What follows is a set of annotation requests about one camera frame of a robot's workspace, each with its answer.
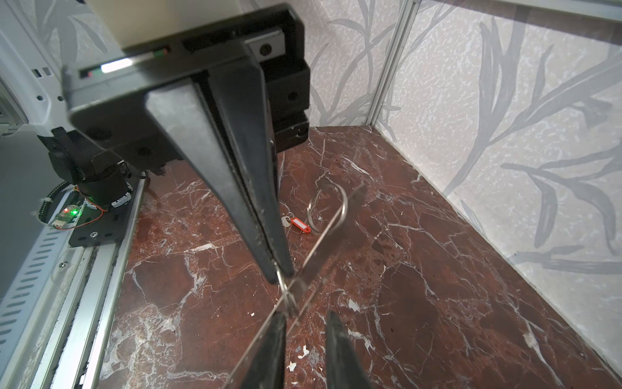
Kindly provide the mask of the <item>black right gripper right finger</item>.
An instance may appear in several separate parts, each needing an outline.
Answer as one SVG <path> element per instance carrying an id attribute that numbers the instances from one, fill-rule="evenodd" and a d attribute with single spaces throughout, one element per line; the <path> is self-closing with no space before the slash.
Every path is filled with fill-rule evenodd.
<path id="1" fill-rule="evenodd" d="M 371 388 L 372 384 L 348 337 L 348 331 L 335 311 L 329 311 L 326 330 L 328 388 Z"/>

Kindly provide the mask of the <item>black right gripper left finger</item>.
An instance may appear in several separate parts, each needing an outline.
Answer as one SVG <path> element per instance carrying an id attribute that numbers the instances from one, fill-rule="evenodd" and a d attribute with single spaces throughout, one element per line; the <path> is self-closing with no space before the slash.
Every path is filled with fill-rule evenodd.
<path id="1" fill-rule="evenodd" d="M 286 349 L 287 319 L 276 312 L 267 322 L 259 338 L 259 345 L 248 357 L 236 388 L 283 388 L 284 356 Z"/>

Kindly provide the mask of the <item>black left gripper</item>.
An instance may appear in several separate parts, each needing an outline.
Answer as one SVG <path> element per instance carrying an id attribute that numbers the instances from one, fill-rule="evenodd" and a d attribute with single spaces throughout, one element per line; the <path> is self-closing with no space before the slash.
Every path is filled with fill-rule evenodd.
<path id="1" fill-rule="evenodd" d="M 305 142 L 305 26 L 270 6 L 66 68 L 71 124 L 139 170 L 182 158 L 222 202 L 267 282 L 294 275 L 275 155 Z"/>

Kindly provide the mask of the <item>key with red tag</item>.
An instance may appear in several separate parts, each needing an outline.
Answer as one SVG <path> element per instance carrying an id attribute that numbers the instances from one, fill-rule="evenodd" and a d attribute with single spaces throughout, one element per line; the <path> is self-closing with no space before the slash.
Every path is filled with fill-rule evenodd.
<path id="1" fill-rule="evenodd" d="M 294 227 L 301 233 L 311 234 L 312 229 L 309 225 L 304 223 L 303 220 L 296 217 L 293 213 L 288 213 L 281 217 L 281 222 L 284 227 Z"/>

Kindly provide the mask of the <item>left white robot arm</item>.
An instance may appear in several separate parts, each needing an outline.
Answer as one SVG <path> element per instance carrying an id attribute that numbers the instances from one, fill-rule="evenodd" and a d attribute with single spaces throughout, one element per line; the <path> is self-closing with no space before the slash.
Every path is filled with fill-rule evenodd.
<path id="1" fill-rule="evenodd" d="M 239 1 L 1 4 L 1 132 L 32 129 L 57 174 L 100 206 L 121 163 L 187 161 L 267 281 L 293 276 L 278 154 L 309 136 L 305 26 L 293 6 Z"/>

